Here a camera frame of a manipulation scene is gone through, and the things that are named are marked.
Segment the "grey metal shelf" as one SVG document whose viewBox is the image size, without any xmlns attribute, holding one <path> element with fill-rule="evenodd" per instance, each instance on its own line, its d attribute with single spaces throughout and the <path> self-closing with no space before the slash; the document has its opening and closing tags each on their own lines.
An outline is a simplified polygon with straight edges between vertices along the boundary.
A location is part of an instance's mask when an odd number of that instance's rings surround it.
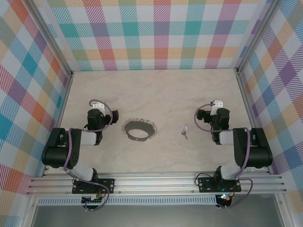
<svg viewBox="0 0 303 227">
<path fill-rule="evenodd" d="M 214 206 L 40 206 L 31 227 L 284 227 L 277 214 Z"/>
</svg>

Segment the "aluminium side rail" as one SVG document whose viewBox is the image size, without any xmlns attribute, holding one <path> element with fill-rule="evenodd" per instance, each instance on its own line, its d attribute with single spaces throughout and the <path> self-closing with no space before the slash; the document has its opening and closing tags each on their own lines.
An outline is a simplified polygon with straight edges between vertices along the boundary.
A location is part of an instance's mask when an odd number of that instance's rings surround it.
<svg viewBox="0 0 303 227">
<path fill-rule="evenodd" d="M 72 72 L 71 77 L 68 79 L 68 84 L 67 84 L 67 87 L 66 87 L 66 92 L 64 94 L 64 98 L 63 98 L 63 101 L 62 101 L 62 105 L 61 105 L 61 108 L 60 108 L 58 119 L 57 119 L 56 124 L 55 124 L 55 127 L 57 127 L 57 128 L 59 128 L 61 126 L 61 123 L 62 123 L 62 118 L 63 118 L 64 110 L 66 108 L 68 96 L 69 96 L 69 93 L 70 93 L 70 90 L 71 90 L 71 86 L 72 86 L 72 82 L 73 82 L 73 76 L 74 76 L 74 73 Z"/>
<path fill-rule="evenodd" d="M 255 117 L 253 116 L 253 109 L 249 103 L 249 97 L 241 79 L 241 74 L 237 69 L 234 69 L 234 71 L 252 129 L 252 134 L 250 136 L 252 146 L 250 148 L 248 164 L 252 164 L 251 167 L 255 168 L 268 168 L 273 162 L 273 155 L 269 143 L 264 130 L 257 127 Z"/>
</svg>

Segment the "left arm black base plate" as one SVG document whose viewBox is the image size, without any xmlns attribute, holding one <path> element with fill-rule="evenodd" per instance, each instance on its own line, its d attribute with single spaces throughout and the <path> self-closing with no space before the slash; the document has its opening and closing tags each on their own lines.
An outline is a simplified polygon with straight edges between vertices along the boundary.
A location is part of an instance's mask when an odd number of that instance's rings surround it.
<svg viewBox="0 0 303 227">
<path fill-rule="evenodd" d="M 72 194 L 105 194 L 107 191 L 104 187 L 101 187 L 100 184 L 107 187 L 109 193 L 114 192 L 115 179 L 113 178 L 103 178 L 97 180 L 96 184 L 85 183 L 83 181 L 78 181 L 73 179 L 72 181 Z"/>
</svg>

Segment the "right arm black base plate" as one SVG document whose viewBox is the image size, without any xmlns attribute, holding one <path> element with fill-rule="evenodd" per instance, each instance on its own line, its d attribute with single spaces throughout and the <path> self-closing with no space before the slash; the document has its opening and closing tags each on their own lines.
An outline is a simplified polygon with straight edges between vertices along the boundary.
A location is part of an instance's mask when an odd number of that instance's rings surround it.
<svg viewBox="0 0 303 227">
<path fill-rule="evenodd" d="M 212 177 L 198 178 L 199 192 L 241 192 L 239 180 L 220 180 L 218 183 Z"/>
</svg>

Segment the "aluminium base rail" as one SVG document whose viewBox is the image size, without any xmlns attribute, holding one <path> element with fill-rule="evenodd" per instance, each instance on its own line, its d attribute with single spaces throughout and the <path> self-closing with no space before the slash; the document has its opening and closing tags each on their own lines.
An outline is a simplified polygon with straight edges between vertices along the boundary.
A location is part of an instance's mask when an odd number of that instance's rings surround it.
<svg viewBox="0 0 303 227">
<path fill-rule="evenodd" d="M 176 173 L 107 173 L 101 178 L 115 180 L 114 196 L 128 195 L 197 195 L 197 172 Z M 285 193 L 286 186 L 280 175 L 258 170 L 242 176 L 240 194 Z M 46 174 L 33 178 L 27 191 L 28 196 L 62 196 L 72 194 L 72 178 L 67 174 Z"/>
</svg>

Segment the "aluminium frame leg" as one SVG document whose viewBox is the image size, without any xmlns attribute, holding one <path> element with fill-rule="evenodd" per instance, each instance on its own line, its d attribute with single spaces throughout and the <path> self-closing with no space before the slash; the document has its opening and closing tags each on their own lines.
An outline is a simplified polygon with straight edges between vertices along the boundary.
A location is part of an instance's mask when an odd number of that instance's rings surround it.
<svg viewBox="0 0 303 227">
<path fill-rule="evenodd" d="M 285 196 L 282 193 L 276 193 L 275 198 L 284 227 L 294 227 L 290 211 L 285 200 Z"/>
<path fill-rule="evenodd" d="M 38 205 L 38 200 L 39 200 L 39 197 L 37 197 L 37 196 L 30 197 L 21 227 L 31 227 L 32 226 L 34 215 L 35 215 L 36 208 Z"/>
</svg>

